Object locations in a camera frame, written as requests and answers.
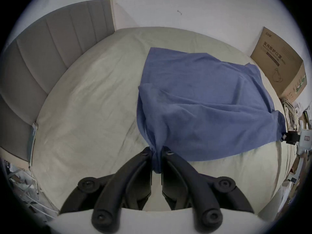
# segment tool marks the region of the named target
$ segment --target cardboard box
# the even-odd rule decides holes
[[[279,98],[294,102],[305,88],[307,79],[303,60],[269,29],[263,27],[251,58],[269,79]]]

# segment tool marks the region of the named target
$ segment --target blue cloth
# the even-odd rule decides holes
[[[137,124],[161,172],[168,146],[187,161],[240,154],[281,139],[281,112],[255,65],[151,48],[138,87]]]

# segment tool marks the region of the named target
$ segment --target bed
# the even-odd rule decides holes
[[[31,171],[57,208],[80,179],[113,174],[147,146],[138,131],[136,106],[150,47],[206,52],[222,61],[255,64],[224,42],[181,29],[120,29],[99,41],[60,77],[37,117]],[[275,109],[284,114],[274,89],[260,72]],[[257,214],[279,190],[295,153],[294,146],[278,141],[191,165],[202,174],[234,179]],[[161,195],[159,175],[153,176],[152,195],[144,210],[169,210]]]

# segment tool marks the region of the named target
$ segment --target gray upholstered headboard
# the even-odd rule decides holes
[[[0,147],[27,160],[32,123],[75,60],[115,32],[111,0],[55,10],[26,28],[0,59]]]

